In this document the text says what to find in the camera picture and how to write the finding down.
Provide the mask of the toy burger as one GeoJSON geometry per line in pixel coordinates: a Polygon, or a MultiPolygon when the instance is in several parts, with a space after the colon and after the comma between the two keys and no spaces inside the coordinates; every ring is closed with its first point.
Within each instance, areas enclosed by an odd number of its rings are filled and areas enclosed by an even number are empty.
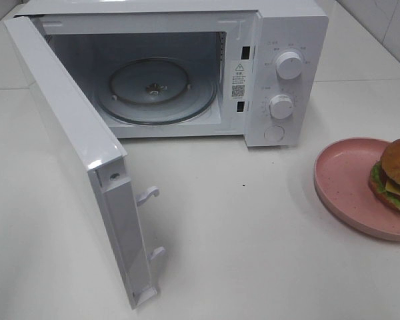
{"type": "Polygon", "coordinates": [[[380,202],[400,212],[400,139],[388,144],[372,166],[369,187],[380,202]]]}

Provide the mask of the white timer knob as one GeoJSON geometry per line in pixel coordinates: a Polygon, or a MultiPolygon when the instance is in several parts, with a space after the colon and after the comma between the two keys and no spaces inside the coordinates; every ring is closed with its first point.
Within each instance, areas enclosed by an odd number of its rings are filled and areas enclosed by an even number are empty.
{"type": "Polygon", "coordinates": [[[294,102],[288,95],[280,94],[271,98],[269,103],[270,114],[275,119],[289,117],[294,108],[294,102]]]}

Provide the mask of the glass microwave turntable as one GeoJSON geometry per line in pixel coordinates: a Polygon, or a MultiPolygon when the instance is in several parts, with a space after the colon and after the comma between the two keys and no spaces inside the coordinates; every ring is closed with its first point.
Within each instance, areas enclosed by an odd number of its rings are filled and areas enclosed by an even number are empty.
{"type": "Polygon", "coordinates": [[[208,60],[138,59],[106,69],[95,97],[112,117],[137,125],[168,125],[206,110],[217,94],[219,74],[208,60]]]}

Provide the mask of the round white door button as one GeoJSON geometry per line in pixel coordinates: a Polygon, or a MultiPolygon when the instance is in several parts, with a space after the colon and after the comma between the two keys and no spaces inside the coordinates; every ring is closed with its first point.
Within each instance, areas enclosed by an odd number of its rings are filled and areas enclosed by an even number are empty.
{"type": "Polygon", "coordinates": [[[264,132],[264,138],[270,142],[278,142],[284,138],[285,130],[282,126],[272,125],[264,132]]]}

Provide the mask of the white microwave door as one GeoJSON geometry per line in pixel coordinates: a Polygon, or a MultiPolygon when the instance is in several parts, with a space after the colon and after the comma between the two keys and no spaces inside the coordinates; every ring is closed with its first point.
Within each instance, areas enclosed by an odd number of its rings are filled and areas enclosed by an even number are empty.
{"type": "Polygon", "coordinates": [[[159,189],[134,194],[127,152],[28,17],[5,22],[31,96],[70,187],[85,212],[101,219],[132,309],[157,294],[138,208],[159,189]]]}

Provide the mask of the pink plate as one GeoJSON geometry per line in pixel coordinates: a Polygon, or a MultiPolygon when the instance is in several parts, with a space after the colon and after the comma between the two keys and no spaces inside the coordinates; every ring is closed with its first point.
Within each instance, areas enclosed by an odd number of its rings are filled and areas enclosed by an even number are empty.
{"type": "Polygon", "coordinates": [[[334,216],[370,236],[400,242],[400,213],[378,200],[369,187],[372,166],[389,142],[348,138],[328,145],[316,158],[318,197],[334,216]]]}

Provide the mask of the upper white power knob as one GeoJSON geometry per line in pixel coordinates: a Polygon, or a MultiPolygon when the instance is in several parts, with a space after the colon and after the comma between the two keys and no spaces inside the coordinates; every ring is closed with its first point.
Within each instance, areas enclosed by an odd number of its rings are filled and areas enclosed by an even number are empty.
{"type": "Polygon", "coordinates": [[[292,80],[300,76],[302,68],[303,58],[298,51],[284,51],[275,59],[276,72],[284,80],[292,80]]]}

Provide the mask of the white microwave oven body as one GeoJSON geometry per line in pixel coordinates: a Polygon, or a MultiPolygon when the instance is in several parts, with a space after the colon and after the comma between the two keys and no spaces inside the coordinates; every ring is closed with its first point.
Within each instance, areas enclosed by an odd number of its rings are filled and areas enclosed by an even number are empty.
{"type": "Polygon", "coordinates": [[[238,135],[249,147],[295,145],[328,26],[314,1],[30,1],[12,18],[28,17],[105,124],[119,139],[238,135]],[[284,80],[276,57],[298,51],[300,76],[284,80]],[[217,94],[201,114],[168,125],[112,117],[95,97],[106,69],[147,58],[206,61],[219,74],[217,94]],[[285,119],[271,116],[276,95],[294,102],[285,119]],[[279,125],[284,138],[265,130],[279,125]]]}

